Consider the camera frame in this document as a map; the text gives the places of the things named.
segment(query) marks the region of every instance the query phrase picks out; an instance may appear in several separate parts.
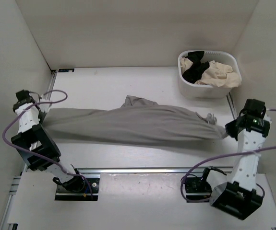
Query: laundry basket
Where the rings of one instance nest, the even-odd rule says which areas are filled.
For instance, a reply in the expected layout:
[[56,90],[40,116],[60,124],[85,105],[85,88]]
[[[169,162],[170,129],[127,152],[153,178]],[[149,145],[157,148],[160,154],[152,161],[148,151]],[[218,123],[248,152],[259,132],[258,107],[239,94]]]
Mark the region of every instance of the laundry basket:
[[[187,82],[181,74],[180,69],[180,58],[186,57],[189,52],[194,52],[196,50],[188,50],[185,52],[182,52],[178,57],[178,71],[179,71],[179,77],[178,77],[178,83],[181,94],[190,99],[190,98],[223,98],[225,97],[231,89],[224,89],[220,87],[213,87],[211,85],[198,85],[198,84],[192,84]],[[229,66],[232,66],[233,72],[238,73],[241,79],[241,75],[238,69],[237,61],[236,59],[229,53],[221,52],[221,51],[210,51],[205,50],[204,51],[204,57],[202,58],[201,62],[204,63],[206,61],[216,61],[220,62],[222,64],[226,64]]]

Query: gray cloth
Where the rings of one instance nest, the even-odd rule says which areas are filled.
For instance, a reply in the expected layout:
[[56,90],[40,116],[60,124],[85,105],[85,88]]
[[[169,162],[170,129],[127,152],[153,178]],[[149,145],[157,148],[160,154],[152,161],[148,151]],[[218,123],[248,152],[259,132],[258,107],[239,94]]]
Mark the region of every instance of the gray cloth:
[[127,96],[121,108],[109,111],[51,109],[43,126],[57,139],[168,146],[225,138],[225,129],[215,122],[213,115],[202,118],[185,108]]

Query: white wall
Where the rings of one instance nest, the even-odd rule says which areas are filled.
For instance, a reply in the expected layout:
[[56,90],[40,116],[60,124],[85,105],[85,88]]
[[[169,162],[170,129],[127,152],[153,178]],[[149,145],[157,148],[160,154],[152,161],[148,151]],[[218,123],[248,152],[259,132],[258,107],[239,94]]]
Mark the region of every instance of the white wall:
[[[15,118],[15,92],[30,89],[43,92],[48,86],[49,68],[42,57],[15,0],[0,0],[0,220],[12,179],[22,160],[16,150],[1,139],[3,129]],[[15,135],[12,129],[8,138]]]
[[258,0],[16,0],[52,69],[176,66],[230,52]]
[[[233,96],[238,111],[247,98],[276,108],[276,1],[260,0],[235,50],[243,84]],[[272,117],[266,146],[276,145],[276,113]],[[261,171],[266,173],[276,201],[276,150],[262,155]]]

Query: cream fabric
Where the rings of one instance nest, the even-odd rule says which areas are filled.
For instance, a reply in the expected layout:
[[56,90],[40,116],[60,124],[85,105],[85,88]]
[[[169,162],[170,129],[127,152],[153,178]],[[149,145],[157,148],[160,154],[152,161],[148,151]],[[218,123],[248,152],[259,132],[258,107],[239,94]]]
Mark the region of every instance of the cream fabric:
[[190,67],[193,65],[193,62],[190,61],[187,58],[180,58],[180,69],[181,69],[181,74],[183,74],[187,69],[190,69]]
[[211,61],[209,62],[209,68],[202,74],[202,79],[195,84],[234,88],[241,85],[241,79],[239,74],[233,73],[231,66]]

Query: table surface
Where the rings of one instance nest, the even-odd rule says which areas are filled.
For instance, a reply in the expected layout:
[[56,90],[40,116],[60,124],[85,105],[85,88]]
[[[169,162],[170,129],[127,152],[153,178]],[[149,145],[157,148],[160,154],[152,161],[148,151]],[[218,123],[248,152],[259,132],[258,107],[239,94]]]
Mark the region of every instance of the table surface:
[[183,174],[101,174],[97,202],[55,201],[53,175],[23,173],[8,223],[17,230],[270,230],[276,206],[267,178],[263,205],[244,221],[208,203],[186,203],[180,195]]
[[[177,67],[79,68],[57,73],[53,89],[64,90],[69,98],[54,108],[110,110],[120,107],[127,95],[144,97],[159,104],[175,105],[198,112],[213,113],[218,124],[233,120],[227,98],[186,99],[178,89]],[[53,93],[53,101],[62,98]],[[105,143],[60,143],[62,161],[78,168],[152,168],[191,167],[219,154],[236,152],[237,142],[224,140],[190,142],[189,149],[111,145]],[[233,166],[234,158],[211,162],[213,166]]]

